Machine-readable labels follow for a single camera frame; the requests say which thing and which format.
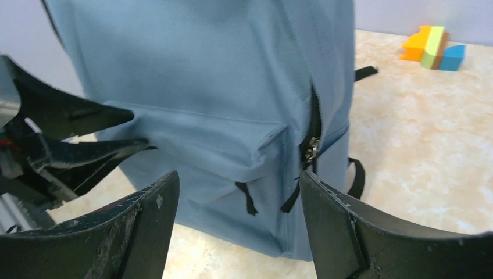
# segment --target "backpack front pocket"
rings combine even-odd
[[[181,184],[178,223],[239,244],[242,235],[249,243],[252,235],[258,235],[256,241],[277,245],[284,186],[288,180],[292,184],[292,178],[285,177],[291,173],[286,171],[291,167],[286,124],[119,102],[111,105],[132,110],[135,119],[99,133],[98,138],[147,138],[158,148],[120,166],[136,188],[177,170]],[[238,183],[248,188],[258,214],[248,214],[248,197]],[[234,239],[231,230],[237,235]],[[279,247],[265,252],[274,256],[280,251]]]

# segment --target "blue block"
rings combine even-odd
[[[442,71],[458,71],[462,60],[466,54],[465,45],[454,45],[447,48],[444,52],[442,61],[438,66],[438,70]]]

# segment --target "zipper slider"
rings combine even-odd
[[[307,166],[317,159],[317,155],[319,153],[319,145],[320,138],[313,137],[310,139],[309,148],[305,154],[305,162]]]

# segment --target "orange block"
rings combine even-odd
[[[402,45],[405,52],[399,57],[400,60],[421,61],[432,26],[420,26],[419,28],[420,31],[409,37]]]

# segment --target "fabric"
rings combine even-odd
[[[299,177],[312,85],[323,125],[318,175],[345,187],[352,1],[44,1],[87,98],[135,113],[97,138],[158,147],[121,165],[136,189],[177,170],[177,223],[312,260],[301,200],[289,213],[280,207]]]

